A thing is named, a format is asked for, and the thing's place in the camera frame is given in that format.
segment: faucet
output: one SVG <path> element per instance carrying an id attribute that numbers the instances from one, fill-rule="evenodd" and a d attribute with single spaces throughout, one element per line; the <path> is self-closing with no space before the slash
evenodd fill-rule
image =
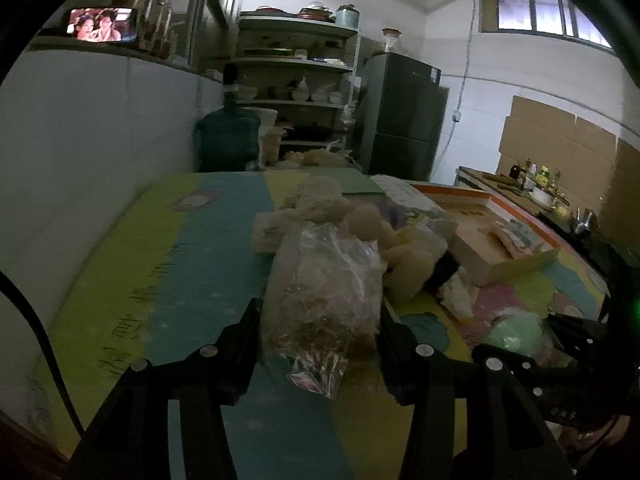
<path id="1" fill-rule="evenodd" d="M 576 206 L 576 216 L 572 220 L 571 231 L 575 235 L 585 233 L 591 229 L 591 221 L 595 217 L 593 209 L 586 208 L 583 213 L 580 213 L 580 206 Z"/>

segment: metal pot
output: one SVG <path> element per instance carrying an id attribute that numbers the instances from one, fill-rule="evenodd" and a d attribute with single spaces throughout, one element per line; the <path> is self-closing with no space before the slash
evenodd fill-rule
<path id="1" fill-rule="evenodd" d="M 353 4 L 343 5 L 335 11 L 335 24 L 343 27 L 358 28 L 360 13 Z"/>

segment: cable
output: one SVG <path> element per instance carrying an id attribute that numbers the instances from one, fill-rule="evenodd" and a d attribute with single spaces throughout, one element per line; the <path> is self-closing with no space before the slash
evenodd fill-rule
<path id="1" fill-rule="evenodd" d="M 29 324 L 33 334 L 36 336 L 40 349 L 42 350 L 42 354 L 44 355 L 44 359 L 47 362 L 47 366 L 49 367 L 49 371 L 53 377 L 53 382 L 58 389 L 60 397 L 62 397 L 62 402 L 65 405 L 66 412 L 69 414 L 69 418 L 76 428 L 78 435 L 82 437 L 84 435 L 82 422 L 80 422 L 80 418 L 78 417 L 76 409 L 74 408 L 68 391 L 66 390 L 65 381 L 62 379 L 62 374 L 60 373 L 56 356 L 53 353 L 53 348 L 51 347 L 51 343 L 47 337 L 47 332 L 44 330 L 44 327 L 38 318 L 38 314 L 36 314 L 36 311 L 20 292 L 18 287 L 16 287 L 2 271 L 0 271 L 0 292 L 4 294 L 11 303 L 13 303 L 15 308 L 18 309 L 18 312 L 22 314 L 22 317 Z"/>
<path id="2" fill-rule="evenodd" d="M 589 453 L 591 450 L 595 449 L 597 446 L 599 446 L 605 438 L 607 438 L 609 436 L 609 433 L 611 433 L 611 430 L 613 430 L 613 428 L 615 427 L 615 425 L 618 423 L 618 421 L 620 420 L 620 413 L 617 414 L 614 418 L 613 421 L 611 423 L 611 425 L 605 430 L 605 432 L 603 434 L 601 434 L 599 436 L 599 438 L 593 442 L 589 447 L 587 447 L 586 449 L 583 449 L 582 451 L 579 451 L 576 455 L 574 455 L 572 457 L 572 460 L 574 460 L 574 462 L 577 462 L 578 460 L 580 460 L 583 456 L 587 455 L 587 453 Z"/>
<path id="3" fill-rule="evenodd" d="M 473 37 L 475 20 L 476 20 L 476 0 L 473 0 L 473 7 L 471 9 L 471 24 L 469 25 L 469 37 L 468 37 L 468 40 L 466 40 L 465 73 L 462 76 L 462 83 L 460 84 L 460 94 L 458 94 L 458 105 L 456 106 L 456 109 L 454 110 L 454 112 L 459 112 L 460 111 L 460 105 L 462 104 L 462 94 L 465 91 L 466 77 L 469 75 L 469 66 L 471 65 L 471 39 Z M 453 132 L 456 129 L 456 123 L 457 123 L 457 121 L 453 121 L 453 124 L 451 125 L 451 131 L 449 133 L 449 139 L 447 139 L 447 143 L 444 145 L 444 149 L 440 152 L 440 155 L 438 155 L 438 158 L 436 159 L 436 161 L 433 164 L 433 169 L 431 170 L 431 174 L 432 175 L 435 174 L 436 170 L 438 169 L 438 167 L 442 163 L 442 159 L 444 158 L 444 154 L 446 153 L 447 149 L 449 148 L 449 145 L 451 143 L 451 139 L 453 138 Z"/>

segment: shelf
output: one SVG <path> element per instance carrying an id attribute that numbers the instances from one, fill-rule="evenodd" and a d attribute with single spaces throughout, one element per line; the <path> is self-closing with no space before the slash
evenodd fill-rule
<path id="1" fill-rule="evenodd" d="M 281 140 L 282 146 L 328 146 L 333 141 L 321 142 L 320 140 Z"/>
<path id="2" fill-rule="evenodd" d="M 317 107 L 317 108 L 335 108 L 335 109 L 342 109 L 344 108 L 344 105 L 334 105 L 331 103 L 313 103 L 313 102 L 309 102 L 309 101 L 284 101 L 282 99 L 278 100 L 278 99 L 251 99 L 250 101 L 238 101 L 238 104 L 241 106 L 247 106 L 247 105 L 273 105 L 273 106 L 279 106 L 279 105 L 293 105 L 293 106 L 311 106 L 311 107 Z"/>
<path id="3" fill-rule="evenodd" d="M 344 74 L 353 72 L 353 68 L 346 65 L 332 65 L 320 61 L 309 61 L 304 59 L 288 59 L 281 57 L 236 57 L 231 61 L 237 64 L 279 68 L 308 68 L 320 72 L 335 72 Z"/>
<path id="4" fill-rule="evenodd" d="M 141 59 L 142 61 L 148 61 L 150 63 L 156 63 L 158 65 L 199 75 L 196 69 L 190 68 L 189 66 L 159 59 L 157 57 L 150 56 L 145 52 L 138 52 L 131 47 L 127 48 L 126 46 L 121 46 L 116 43 L 91 43 L 90 41 L 79 41 L 76 40 L 76 38 L 65 36 L 35 36 L 29 43 L 28 49 L 74 50 L 76 52 L 97 52 L 98 54 L 111 54 L 112 56 L 133 57 L 135 59 Z"/>
<path id="5" fill-rule="evenodd" d="M 276 16 L 242 16 L 238 22 L 240 30 L 273 30 L 350 38 L 358 33 L 357 28 L 342 27 L 335 23 L 316 22 L 302 18 L 280 18 Z"/>

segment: black cable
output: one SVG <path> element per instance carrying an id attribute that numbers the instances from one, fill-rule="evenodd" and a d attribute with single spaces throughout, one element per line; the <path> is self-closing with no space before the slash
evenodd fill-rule
<path id="1" fill-rule="evenodd" d="M 583 456 L 587 455 L 588 452 L 590 452 L 591 450 L 599 446 L 602 443 L 602 441 L 609 436 L 609 433 L 611 433 L 611 430 L 613 430 L 615 425 L 620 420 L 620 415 L 621 414 L 619 413 L 613 418 L 613 422 L 611 423 L 611 425 L 605 430 L 603 434 L 600 435 L 600 437 L 593 444 L 591 444 L 588 448 L 583 449 L 582 451 L 579 451 L 572 456 L 572 460 L 574 460 L 574 463 L 577 463 L 578 460 L 580 460 Z"/>
<path id="2" fill-rule="evenodd" d="M 47 362 L 47 366 L 49 367 L 49 371 L 53 377 L 53 382 L 56 384 L 60 397 L 62 397 L 62 402 L 65 405 L 66 412 L 69 414 L 69 418 L 71 418 L 71 422 L 76 428 L 78 435 L 82 437 L 84 435 L 82 422 L 80 422 L 80 418 L 78 417 L 76 409 L 74 408 L 68 391 L 66 390 L 65 381 L 62 379 L 62 374 L 60 373 L 56 356 L 53 353 L 49 337 L 47 337 L 47 332 L 44 330 L 44 327 L 40 322 L 40 318 L 38 318 L 38 314 L 36 314 L 36 311 L 20 292 L 18 287 L 14 285 L 14 282 L 5 276 L 2 271 L 0 271 L 0 292 L 14 304 L 14 307 L 18 309 L 18 312 L 22 314 L 22 317 L 29 324 L 29 327 L 31 327 L 31 330 L 38 340 L 44 359 Z"/>

